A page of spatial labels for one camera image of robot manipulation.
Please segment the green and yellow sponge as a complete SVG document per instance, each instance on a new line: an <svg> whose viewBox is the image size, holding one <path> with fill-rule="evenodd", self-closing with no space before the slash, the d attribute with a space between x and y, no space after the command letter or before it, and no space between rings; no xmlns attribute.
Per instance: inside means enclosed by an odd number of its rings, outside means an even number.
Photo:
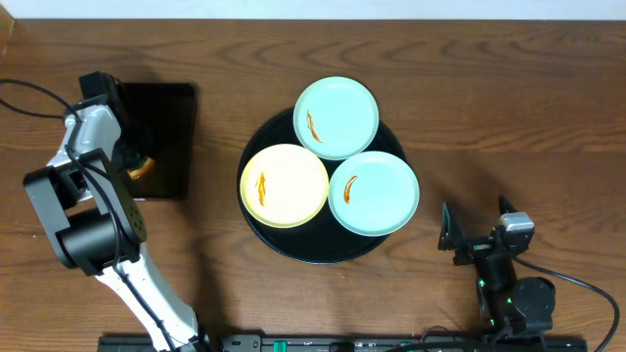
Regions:
<svg viewBox="0 0 626 352"><path fill-rule="evenodd" d="M155 168L155 161L151 157L146 157L137 167L127 169L128 177L135 181L149 174Z"/></svg>

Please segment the yellow plate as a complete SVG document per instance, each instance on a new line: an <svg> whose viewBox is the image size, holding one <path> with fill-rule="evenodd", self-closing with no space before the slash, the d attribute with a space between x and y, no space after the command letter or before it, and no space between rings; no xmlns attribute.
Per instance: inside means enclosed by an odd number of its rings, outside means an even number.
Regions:
<svg viewBox="0 0 626 352"><path fill-rule="evenodd" d="M260 223L279 229L300 226L322 209L329 192L322 160L294 144L278 144L255 154L239 181L247 212Z"/></svg>

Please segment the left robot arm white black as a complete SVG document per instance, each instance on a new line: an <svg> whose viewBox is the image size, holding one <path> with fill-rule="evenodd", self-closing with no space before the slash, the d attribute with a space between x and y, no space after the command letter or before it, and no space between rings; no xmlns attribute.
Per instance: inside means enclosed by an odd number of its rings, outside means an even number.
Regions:
<svg viewBox="0 0 626 352"><path fill-rule="evenodd" d="M82 100L65 104L66 134L23 186L57 258L108 286L149 340L110 349L207 351L194 309L151 257L138 203L188 194L197 92L191 83L123 83L95 71L79 79Z"/></svg>

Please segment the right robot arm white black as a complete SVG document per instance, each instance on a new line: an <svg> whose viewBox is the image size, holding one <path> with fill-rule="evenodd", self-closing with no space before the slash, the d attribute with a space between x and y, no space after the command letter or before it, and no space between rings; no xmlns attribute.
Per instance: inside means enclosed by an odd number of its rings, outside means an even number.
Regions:
<svg viewBox="0 0 626 352"><path fill-rule="evenodd" d="M485 237L463 235L452 206L442 206L441 251L454 252L456 266L476 269L476 290L481 313L492 323L485 340L540 336L553 327L556 289L547 279L519 278L514 269L517 256L529 248L535 224L525 212L516 210L503 196L498 199L500 217Z"/></svg>

